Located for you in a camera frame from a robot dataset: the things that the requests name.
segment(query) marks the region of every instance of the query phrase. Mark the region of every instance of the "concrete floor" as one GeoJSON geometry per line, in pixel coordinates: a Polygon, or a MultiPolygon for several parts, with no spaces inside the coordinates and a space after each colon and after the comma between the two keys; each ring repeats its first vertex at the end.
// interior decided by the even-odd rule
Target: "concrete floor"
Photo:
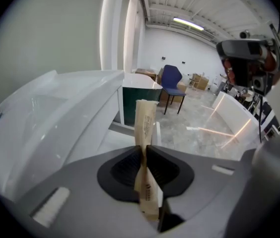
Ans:
{"type": "Polygon", "coordinates": [[[230,136],[204,131],[211,129],[233,134],[224,120],[210,109],[216,96],[208,91],[186,90],[180,113],[180,103],[169,104],[164,115],[165,102],[156,111],[156,121],[160,122],[162,146],[177,151],[222,159],[240,160],[245,150],[257,148],[259,139],[250,144],[239,143],[233,139],[222,147],[230,136]]]}

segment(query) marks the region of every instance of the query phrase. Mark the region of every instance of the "ceiling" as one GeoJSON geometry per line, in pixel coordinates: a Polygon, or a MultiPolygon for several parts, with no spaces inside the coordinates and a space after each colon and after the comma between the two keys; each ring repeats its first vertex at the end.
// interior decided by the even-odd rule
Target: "ceiling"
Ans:
{"type": "Polygon", "coordinates": [[[243,30],[269,31],[267,22],[278,28],[279,15],[269,0],[143,0],[146,25],[188,35],[211,46],[225,39],[239,38],[243,30]],[[173,21],[174,17],[204,27],[195,30],[173,21]]]}

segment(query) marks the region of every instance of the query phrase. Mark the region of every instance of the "blue chair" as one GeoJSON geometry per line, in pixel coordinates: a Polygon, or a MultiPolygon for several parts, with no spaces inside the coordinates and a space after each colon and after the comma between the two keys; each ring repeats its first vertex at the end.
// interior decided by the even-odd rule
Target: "blue chair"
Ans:
{"type": "Polygon", "coordinates": [[[181,110],[181,107],[182,107],[182,104],[184,101],[184,97],[186,95],[184,92],[179,90],[176,86],[181,79],[182,79],[182,74],[180,73],[180,71],[177,67],[172,66],[172,65],[164,66],[163,74],[162,74],[162,78],[161,78],[161,86],[163,87],[163,90],[168,94],[168,100],[166,102],[164,114],[166,113],[166,110],[168,108],[170,96],[173,96],[170,105],[172,105],[172,103],[173,103],[174,96],[183,96],[178,114],[181,110]]]}

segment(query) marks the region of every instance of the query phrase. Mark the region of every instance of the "brown paper bag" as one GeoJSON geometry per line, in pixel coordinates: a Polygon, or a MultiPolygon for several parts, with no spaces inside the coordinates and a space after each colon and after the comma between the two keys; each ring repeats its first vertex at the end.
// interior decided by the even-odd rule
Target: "brown paper bag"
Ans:
{"type": "Polygon", "coordinates": [[[136,145],[140,145],[142,149],[141,167],[136,176],[135,190],[139,192],[141,211],[151,221],[159,218],[158,184],[146,166],[146,146],[151,144],[157,103],[137,100],[135,120],[136,145]]]}

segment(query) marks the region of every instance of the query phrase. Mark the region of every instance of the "white desk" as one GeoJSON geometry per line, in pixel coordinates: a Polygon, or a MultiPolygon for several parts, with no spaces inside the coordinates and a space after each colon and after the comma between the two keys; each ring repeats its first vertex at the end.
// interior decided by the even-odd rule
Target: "white desk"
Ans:
{"type": "Polygon", "coordinates": [[[239,142],[251,142],[257,136],[257,119],[232,96],[220,92],[212,107],[223,118],[239,142]]]}

